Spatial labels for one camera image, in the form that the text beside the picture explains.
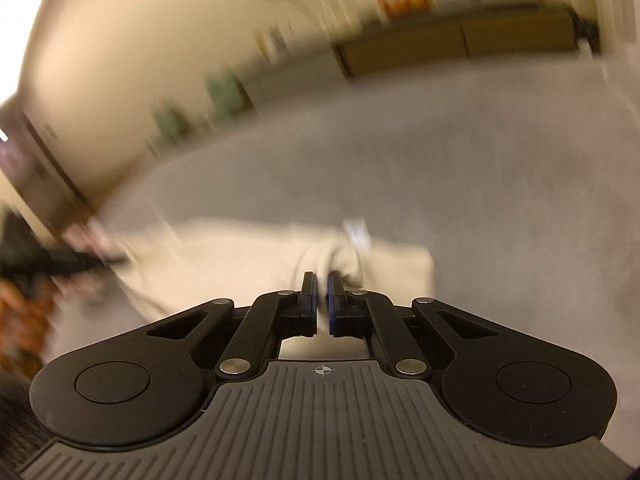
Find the left hand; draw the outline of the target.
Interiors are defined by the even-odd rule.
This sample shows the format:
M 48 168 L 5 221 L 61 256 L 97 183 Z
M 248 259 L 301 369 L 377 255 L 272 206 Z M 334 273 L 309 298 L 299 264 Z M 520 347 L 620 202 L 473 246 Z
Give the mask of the left hand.
M 40 358 L 46 348 L 57 293 L 50 278 L 40 280 L 29 298 L 12 282 L 1 281 L 2 365 L 15 363 L 21 352 Z

